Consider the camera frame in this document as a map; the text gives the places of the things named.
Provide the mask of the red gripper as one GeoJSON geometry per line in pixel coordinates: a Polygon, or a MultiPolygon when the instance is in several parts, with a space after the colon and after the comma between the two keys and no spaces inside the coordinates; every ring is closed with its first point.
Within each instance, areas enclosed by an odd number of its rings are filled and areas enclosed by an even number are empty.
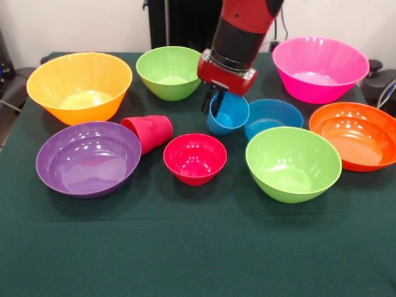
{"type": "MultiPolygon", "coordinates": [[[[211,51],[209,49],[205,49],[198,62],[197,76],[203,82],[211,84],[207,90],[204,103],[201,108],[201,111],[204,114],[207,114],[209,112],[210,102],[214,93],[213,85],[223,87],[226,91],[235,95],[245,95],[253,86],[257,78],[257,71],[250,68],[247,71],[235,72],[223,68],[211,57],[211,51]]],[[[218,113],[224,95],[225,91],[219,91],[217,97],[213,99],[213,114],[218,113]]]]}

